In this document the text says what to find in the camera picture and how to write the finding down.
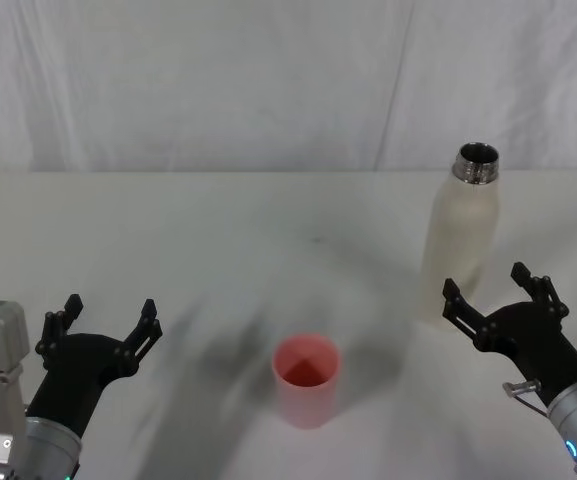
white fabric curtain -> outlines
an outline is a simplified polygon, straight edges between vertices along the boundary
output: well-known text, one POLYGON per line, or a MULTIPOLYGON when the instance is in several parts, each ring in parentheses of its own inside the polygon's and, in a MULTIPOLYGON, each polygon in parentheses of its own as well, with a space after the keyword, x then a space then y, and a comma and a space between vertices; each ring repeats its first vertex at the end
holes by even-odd
POLYGON ((577 1, 0 0, 0 170, 577 168, 577 1))

white water bottle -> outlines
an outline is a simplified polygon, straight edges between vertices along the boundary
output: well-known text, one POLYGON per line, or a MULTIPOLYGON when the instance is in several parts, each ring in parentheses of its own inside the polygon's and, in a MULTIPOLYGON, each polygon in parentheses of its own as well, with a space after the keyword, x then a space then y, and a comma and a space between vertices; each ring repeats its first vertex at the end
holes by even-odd
POLYGON ((477 286, 499 219, 498 171, 493 147, 468 143, 435 197, 421 268, 424 320, 449 327, 442 318, 446 278, 455 280, 466 299, 477 286))

pink cup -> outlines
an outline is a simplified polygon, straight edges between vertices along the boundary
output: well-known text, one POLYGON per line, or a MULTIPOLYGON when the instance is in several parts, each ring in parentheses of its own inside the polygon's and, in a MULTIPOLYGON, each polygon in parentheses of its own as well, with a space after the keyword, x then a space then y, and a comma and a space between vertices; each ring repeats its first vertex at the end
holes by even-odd
POLYGON ((315 333, 284 340, 272 359, 279 409, 297 428, 322 426, 334 414, 341 356, 334 343, 315 333))

table surface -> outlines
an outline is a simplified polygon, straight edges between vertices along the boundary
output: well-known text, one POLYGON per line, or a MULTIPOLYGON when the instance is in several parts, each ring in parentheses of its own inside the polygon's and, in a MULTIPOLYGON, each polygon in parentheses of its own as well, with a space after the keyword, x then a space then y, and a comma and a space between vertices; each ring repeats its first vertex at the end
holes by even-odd
MULTIPOLYGON (((565 479, 545 419, 507 398, 510 361, 416 321, 444 173, 0 176, 0 298, 31 343, 78 292, 73 332, 124 338, 145 298, 164 330, 109 386, 80 480, 565 479), (344 358, 339 413, 315 431, 273 410, 269 354, 319 331, 344 358)), ((518 301, 522 260, 553 278, 577 347, 577 172, 503 172, 501 220, 475 304, 518 301)), ((29 400, 43 371, 24 361, 29 400)))

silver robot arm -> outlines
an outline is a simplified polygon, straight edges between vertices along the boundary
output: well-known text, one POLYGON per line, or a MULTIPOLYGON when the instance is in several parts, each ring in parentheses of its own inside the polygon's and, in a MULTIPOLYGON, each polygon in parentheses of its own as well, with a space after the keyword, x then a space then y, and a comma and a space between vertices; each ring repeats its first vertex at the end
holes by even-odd
POLYGON ((512 279, 531 297, 484 316, 461 296, 451 279, 444 285, 443 315, 482 352, 513 361, 526 381, 504 383, 506 394, 547 417, 561 435, 577 474, 577 350, 564 337, 561 320, 569 313, 549 277, 533 277, 516 263, 512 279), (524 400, 534 392, 547 412, 524 400))
POLYGON ((81 440, 62 425, 26 418, 19 377, 28 352, 23 309, 0 301, 0 480, 64 480, 76 469, 81 440))
POLYGON ((24 407, 19 377, 29 352, 21 306, 0 300, 0 480, 72 480, 79 468, 81 437, 103 389, 137 373, 139 362, 161 337, 152 300, 124 341, 102 335, 68 335, 83 304, 71 295, 64 309, 46 314, 36 351, 46 377, 24 407))

